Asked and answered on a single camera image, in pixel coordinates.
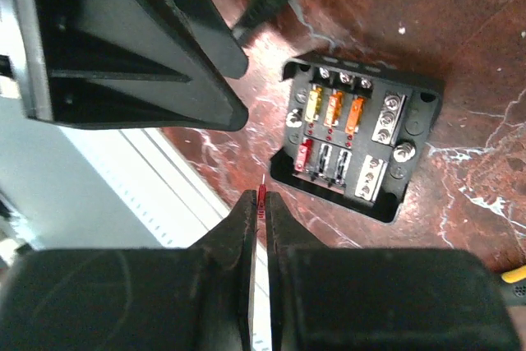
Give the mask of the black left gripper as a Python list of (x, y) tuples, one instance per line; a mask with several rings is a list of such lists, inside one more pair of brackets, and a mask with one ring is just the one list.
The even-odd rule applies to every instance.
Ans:
[(180, 18), (73, 21), (79, 3), (1, 0), (1, 73), (26, 118), (91, 130), (247, 123), (226, 80), (248, 58), (228, 31), (200, 39)]

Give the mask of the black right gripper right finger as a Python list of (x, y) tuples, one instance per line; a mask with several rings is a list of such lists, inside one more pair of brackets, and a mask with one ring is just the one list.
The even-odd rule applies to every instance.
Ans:
[(275, 350), (519, 350), (495, 276), (472, 253), (328, 247), (265, 202)]

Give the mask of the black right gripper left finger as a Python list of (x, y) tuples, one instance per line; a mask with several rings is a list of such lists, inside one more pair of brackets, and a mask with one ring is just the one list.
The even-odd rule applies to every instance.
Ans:
[(4, 350), (249, 350), (256, 192), (186, 248), (55, 249), (1, 287)]

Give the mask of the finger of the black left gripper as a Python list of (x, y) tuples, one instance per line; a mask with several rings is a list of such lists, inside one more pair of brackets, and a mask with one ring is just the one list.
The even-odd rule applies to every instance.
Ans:
[(212, 0), (146, 0), (156, 10), (172, 12), (221, 75), (239, 79), (248, 57)]

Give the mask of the red blade fuse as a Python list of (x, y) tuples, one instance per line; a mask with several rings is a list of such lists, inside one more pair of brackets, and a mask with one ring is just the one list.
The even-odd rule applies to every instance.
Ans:
[(266, 221), (266, 191), (265, 175), (263, 175), (257, 191), (256, 214), (258, 221)]

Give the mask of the black fuse box base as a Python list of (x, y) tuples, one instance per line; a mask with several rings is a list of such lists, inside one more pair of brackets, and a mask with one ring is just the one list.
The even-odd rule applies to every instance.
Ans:
[[(435, 78), (308, 53), (282, 69), (291, 84), (284, 143), (270, 176), (322, 200), (389, 224), (395, 221), (413, 170), (440, 114), (445, 84)], [(309, 91), (323, 89), (315, 122), (306, 122)], [(337, 123), (325, 127), (329, 97), (344, 93)], [(353, 99), (365, 99), (353, 136), (345, 132)], [(294, 171), (298, 146), (314, 141), (308, 170)]]

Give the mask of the orange blade fuse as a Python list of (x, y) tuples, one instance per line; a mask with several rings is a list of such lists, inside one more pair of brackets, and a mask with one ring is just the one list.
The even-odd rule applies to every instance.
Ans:
[(359, 126), (364, 102), (365, 102), (365, 99), (363, 97), (357, 97), (353, 99), (351, 103), (347, 122), (345, 125), (345, 132), (350, 136), (354, 135), (354, 133), (356, 132)]
[(343, 104), (343, 98), (344, 93), (339, 90), (330, 95), (327, 110), (325, 112), (325, 127), (333, 127), (337, 123)]

